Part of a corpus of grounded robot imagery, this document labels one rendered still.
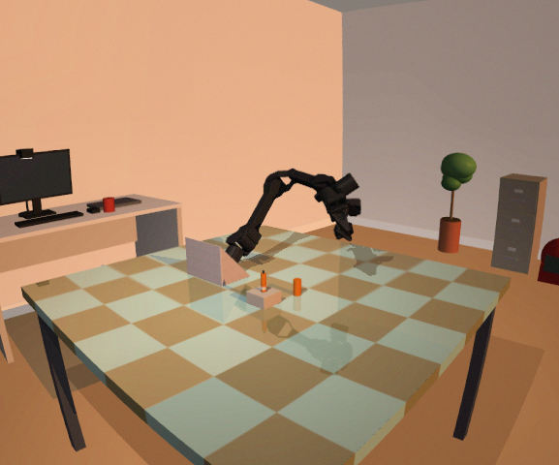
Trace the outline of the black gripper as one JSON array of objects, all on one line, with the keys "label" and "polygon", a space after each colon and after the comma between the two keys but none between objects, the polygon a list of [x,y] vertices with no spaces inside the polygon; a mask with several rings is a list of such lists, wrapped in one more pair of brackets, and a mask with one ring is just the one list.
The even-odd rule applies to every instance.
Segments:
[{"label": "black gripper", "polygon": [[348,241],[352,241],[351,234],[354,233],[354,230],[352,223],[348,222],[347,219],[349,207],[347,204],[345,205],[346,202],[346,196],[342,193],[337,193],[326,199],[325,206],[332,223],[336,221],[337,225],[334,228],[336,238],[345,238]]}]

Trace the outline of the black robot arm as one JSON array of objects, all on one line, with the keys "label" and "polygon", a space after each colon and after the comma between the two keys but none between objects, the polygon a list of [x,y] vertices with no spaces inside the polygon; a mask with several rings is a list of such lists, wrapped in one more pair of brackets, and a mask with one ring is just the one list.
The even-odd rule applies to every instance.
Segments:
[{"label": "black robot arm", "polygon": [[[287,176],[291,179],[291,182],[286,185],[280,177]],[[228,236],[225,241],[229,244],[225,252],[237,264],[242,256],[247,257],[256,245],[258,245],[262,237],[259,233],[259,228],[274,200],[281,197],[283,193],[289,191],[296,183],[315,189],[317,194],[314,198],[318,202],[323,201],[324,203],[326,199],[332,195],[342,193],[348,196],[359,188],[354,177],[350,173],[346,174],[338,181],[336,181],[333,176],[327,176],[325,174],[311,175],[295,169],[279,170],[269,174],[264,181],[264,193],[247,224],[241,226],[237,232]],[[361,214],[360,199],[347,198],[345,205],[346,204],[349,207],[349,216],[358,216]]]}]

